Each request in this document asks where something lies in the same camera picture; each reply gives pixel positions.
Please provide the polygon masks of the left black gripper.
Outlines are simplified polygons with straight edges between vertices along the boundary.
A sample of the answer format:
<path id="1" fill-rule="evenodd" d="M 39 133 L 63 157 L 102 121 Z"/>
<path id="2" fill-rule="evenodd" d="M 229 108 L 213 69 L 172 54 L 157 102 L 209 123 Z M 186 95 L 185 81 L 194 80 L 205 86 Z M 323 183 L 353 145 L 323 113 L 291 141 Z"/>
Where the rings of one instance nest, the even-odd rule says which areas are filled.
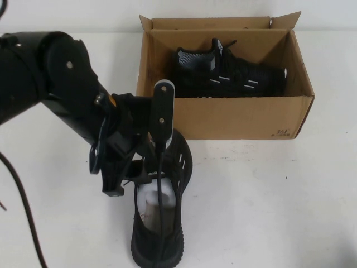
<path id="1" fill-rule="evenodd" d="M 102 192 L 109 197 L 124 195 L 122 181 L 148 129 L 150 104 L 150 98 L 130 93 L 99 93 L 95 97 L 94 106 L 101 111 L 103 120 L 89 152 L 89 170 L 98 174 L 102 169 Z"/>

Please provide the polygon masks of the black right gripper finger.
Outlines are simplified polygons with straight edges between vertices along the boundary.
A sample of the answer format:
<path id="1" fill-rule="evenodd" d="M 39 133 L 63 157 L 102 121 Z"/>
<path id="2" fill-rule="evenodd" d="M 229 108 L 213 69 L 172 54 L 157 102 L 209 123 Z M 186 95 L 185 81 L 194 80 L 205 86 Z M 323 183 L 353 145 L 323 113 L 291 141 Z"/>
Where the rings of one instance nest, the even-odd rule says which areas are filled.
<path id="1" fill-rule="evenodd" d="M 147 163 L 145 160 L 134 160 L 124 176 L 124 180 L 148 180 Z"/>

